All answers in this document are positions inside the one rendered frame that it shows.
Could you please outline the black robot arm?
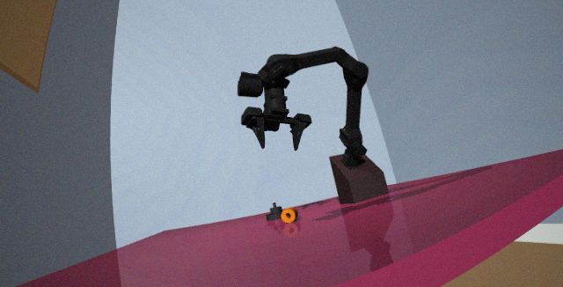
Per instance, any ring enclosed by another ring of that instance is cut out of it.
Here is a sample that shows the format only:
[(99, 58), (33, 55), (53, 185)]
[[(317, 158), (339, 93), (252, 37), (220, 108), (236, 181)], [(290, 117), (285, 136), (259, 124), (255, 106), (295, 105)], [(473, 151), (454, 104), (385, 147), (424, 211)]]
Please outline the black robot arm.
[[(271, 55), (258, 74), (241, 71), (238, 81), (238, 96), (256, 97), (263, 93), (282, 92), (289, 85), (289, 77), (301, 69), (336, 62), (343, 68), (347, 84), (347, 119), (340, 129), (339, 139), (347, 147), (340, 160), (348, 169), (362, 166), (361, 156), (367, 149), (362, 145), (360, 130), (362, 88), (369, 75), (366, 63), (357, 61), (342, 48), (326, 48), (299, 55)], [(285, 95), (285, 94), (284, 94)]]

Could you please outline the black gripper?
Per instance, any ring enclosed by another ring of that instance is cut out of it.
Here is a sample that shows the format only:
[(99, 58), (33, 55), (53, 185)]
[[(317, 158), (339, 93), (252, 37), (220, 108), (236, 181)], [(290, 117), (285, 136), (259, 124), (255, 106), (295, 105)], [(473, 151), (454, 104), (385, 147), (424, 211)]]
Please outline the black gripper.
[(294, 150), (298, 149), (303, 131), (312, 124), (308, 114), (297, 114), (294, 118), (288, 117), (286, 108), (288, 97), (282, 92), (270, 92), (265, 96), (266, 113), (258, 107), (247, 107), (241, 115), (241, 124), (251, 129), (256, 135), (262, 149), (265, 148), (264, 121), (289, 124), (293, 136)]

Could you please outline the orange knob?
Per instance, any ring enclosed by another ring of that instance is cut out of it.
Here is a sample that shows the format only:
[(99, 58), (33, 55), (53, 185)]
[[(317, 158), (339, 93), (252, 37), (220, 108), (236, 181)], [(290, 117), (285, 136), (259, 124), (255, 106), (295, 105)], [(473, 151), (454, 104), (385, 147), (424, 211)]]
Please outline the orange knob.
[(281, 213), (281, 219), (285, 223), (292, 223), (297, 218), (297, 210), (295, 208), (288, 208)]

